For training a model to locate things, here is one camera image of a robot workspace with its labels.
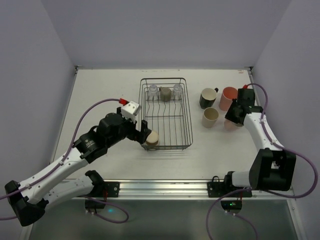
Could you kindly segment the clear glass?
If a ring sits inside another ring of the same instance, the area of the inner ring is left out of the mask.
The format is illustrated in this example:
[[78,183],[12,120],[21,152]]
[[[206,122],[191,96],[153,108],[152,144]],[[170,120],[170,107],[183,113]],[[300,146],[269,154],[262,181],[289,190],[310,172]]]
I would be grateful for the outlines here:
[[181,84],[175,84],[173,86],[173,98],[179,100],[183,95],[183,87]]
[[150,85],[149,88],[148,88],[147,94],[148,94],[148,98],[150,100],[158,99],[158,97],[159,97],[159,88],[157,87],[157,85],[155,85],[155,84]]

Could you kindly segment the pink tall cup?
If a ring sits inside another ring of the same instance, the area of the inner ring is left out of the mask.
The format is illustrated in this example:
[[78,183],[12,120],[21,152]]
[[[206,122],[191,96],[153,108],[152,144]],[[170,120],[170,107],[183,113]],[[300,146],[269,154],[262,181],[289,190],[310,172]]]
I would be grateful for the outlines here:
[[236,88],[231,86],[225,87],[221,94],[219,108],[222,111],[227,111],[230,108],[233,102],[233,99],[236,99],[237,96],[238,96],[238,90]]

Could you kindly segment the beige brown cup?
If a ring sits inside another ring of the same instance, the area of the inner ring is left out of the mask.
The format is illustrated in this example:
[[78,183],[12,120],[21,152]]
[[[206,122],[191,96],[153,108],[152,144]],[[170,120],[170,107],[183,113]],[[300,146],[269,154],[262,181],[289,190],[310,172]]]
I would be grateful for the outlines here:
[[156,146],[159,143],[159,134],[156,131],[151,131],[151,133],[146,138],[145,143],[148,146]]

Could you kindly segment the black mug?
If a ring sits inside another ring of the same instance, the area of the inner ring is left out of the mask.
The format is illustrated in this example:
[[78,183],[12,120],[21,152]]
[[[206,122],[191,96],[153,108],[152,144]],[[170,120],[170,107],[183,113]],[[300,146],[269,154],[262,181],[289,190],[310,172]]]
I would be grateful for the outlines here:
[[201,109],[211,108],[217,99],[218,92],[219,89],[217,87],[203,89],[199,98]]

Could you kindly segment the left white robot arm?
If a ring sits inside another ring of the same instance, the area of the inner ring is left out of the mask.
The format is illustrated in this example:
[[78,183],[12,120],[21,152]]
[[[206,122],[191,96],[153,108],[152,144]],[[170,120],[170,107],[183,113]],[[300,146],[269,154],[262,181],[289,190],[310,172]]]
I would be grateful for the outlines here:
[[23,181],[8,182],[4,186],[6,198],[20,225],[26,227],[35,223],[47,210],[71,198],[101,197],[106,184],[95,170],[75,180],[64,180],[106,155],[109,148],[124,139],[143,144],[152,131],[145,120],[137,130],[135,116],[118,107],[116,113],[107,114],[43,170]]

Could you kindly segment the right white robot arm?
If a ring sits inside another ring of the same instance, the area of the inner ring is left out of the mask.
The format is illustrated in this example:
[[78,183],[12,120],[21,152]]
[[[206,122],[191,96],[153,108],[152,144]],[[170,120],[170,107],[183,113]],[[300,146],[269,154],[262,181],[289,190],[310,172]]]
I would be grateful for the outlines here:
[[232,100],[225,119],[244,126],[250,133],[257,155],[248,171],[229,171],[224,180],[232,187],[251,188],[262,191],[288,191],[291,187],[296,164],[296,155],[283,146],[276,146],[277,139],[270,130],[263,108],[255,105],[253,89],[238,89],[237,98]]

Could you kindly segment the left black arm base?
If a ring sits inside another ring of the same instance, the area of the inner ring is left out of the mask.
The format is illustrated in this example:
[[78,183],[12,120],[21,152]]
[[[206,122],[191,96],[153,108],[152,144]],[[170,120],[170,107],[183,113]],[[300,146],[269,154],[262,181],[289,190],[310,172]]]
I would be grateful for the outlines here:
[[[101,201],[106,202],[110,198],[117,198],[119,196],[120,183],[116,181],[106,181],[99,186],[94,186],[92,191],[87,194],[90,198],[99,198]],[[105,208],[105,204],[98,203],[96,201],[85,199],[84,207],[88,211],[102,210]]]

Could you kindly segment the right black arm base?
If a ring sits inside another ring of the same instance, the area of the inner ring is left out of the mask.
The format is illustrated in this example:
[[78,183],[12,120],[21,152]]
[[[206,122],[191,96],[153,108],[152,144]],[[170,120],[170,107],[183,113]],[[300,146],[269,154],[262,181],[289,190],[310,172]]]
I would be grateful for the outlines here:
[[[217,175],[213,176],[212,180],[207,182],[207,193],[209,198],[220,198],[230,192],[240,190],[242,187],[232,185],[232,177],[228,173],[224,179],[220,179]],[[221,207],[228,213],[237,214],[241,211],[244,198],[251,198],[251,191],[237,192],[230,195],[233,200],[221,200]]]

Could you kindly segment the beige tall cup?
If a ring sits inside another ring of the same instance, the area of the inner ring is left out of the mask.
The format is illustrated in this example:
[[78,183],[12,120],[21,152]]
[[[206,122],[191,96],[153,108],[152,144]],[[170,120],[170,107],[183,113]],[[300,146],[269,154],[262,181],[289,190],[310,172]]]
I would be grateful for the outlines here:
[[219,112],[213,108],[208,107],[203,111],[202,115],[202,126],[205,128],[212,128],[219,118]]

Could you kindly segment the pink glass cup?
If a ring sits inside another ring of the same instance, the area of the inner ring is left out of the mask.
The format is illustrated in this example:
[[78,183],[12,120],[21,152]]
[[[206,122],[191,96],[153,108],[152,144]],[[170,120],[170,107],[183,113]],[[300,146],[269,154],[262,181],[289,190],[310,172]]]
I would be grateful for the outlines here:
[[228,119],[224,120],[224,129],[228,132],[236,131],[236,130],[240,129],[241,127],[242,127],[242,125],[239,123],[234,123]]

